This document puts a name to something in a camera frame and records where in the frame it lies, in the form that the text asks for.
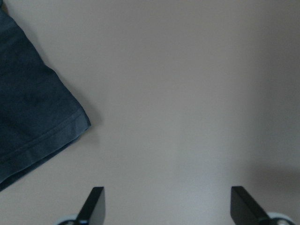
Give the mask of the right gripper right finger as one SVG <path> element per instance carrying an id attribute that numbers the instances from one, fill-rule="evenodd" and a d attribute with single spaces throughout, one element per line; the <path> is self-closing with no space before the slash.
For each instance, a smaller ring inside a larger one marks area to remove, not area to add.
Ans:
<path id="1" fill-rule="evenodd" d="M 242 186 L 231 187 L 230 216 L 236 225 L 268 225 L 270 217 Z"/>

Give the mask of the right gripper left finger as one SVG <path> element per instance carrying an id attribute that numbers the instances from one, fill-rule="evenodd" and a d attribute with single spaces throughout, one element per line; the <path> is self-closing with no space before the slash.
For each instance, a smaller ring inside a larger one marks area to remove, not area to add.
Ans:
<path id="1" fill-rule="evenodd" d="M 105 188 L 94 187 L 75 219 L 75 225 L 103 225 L 105 220 Z"/>

